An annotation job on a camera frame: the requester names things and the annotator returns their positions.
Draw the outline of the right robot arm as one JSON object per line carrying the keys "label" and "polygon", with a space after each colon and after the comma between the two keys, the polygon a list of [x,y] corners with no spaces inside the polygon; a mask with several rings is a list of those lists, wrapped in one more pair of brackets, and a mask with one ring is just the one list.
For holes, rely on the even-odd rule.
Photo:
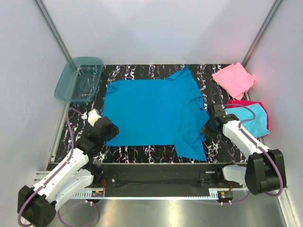
{"label": "right robot arm", "polygon": [[282,152],[270,149],[257,140],[245,127],[245,122],[256,119],[252,117],[240,120],[235,114],[227,113],[221,103],[209,104],[209,120],[201,132],[210,139],[218,134],[228,138],[247,159],[246,166],[226,164],[215,175],[219,187],[226,187],[231,182],[245,185],[253,195],[267,194],[278,197],[286,187],[285,162]]}

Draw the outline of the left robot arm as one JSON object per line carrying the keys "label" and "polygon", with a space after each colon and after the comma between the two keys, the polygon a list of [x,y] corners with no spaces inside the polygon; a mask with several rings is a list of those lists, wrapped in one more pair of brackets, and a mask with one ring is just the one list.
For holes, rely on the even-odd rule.
{"label": "left robot arm", "polygon": [[101,167],[94,157],[106,142],[119,133],[108,118],[98,117],[78,138],[67,156],[42,180],[18,192],[18,224],[21,227],[46,227],[60,207],[79,190],[102,183]]}

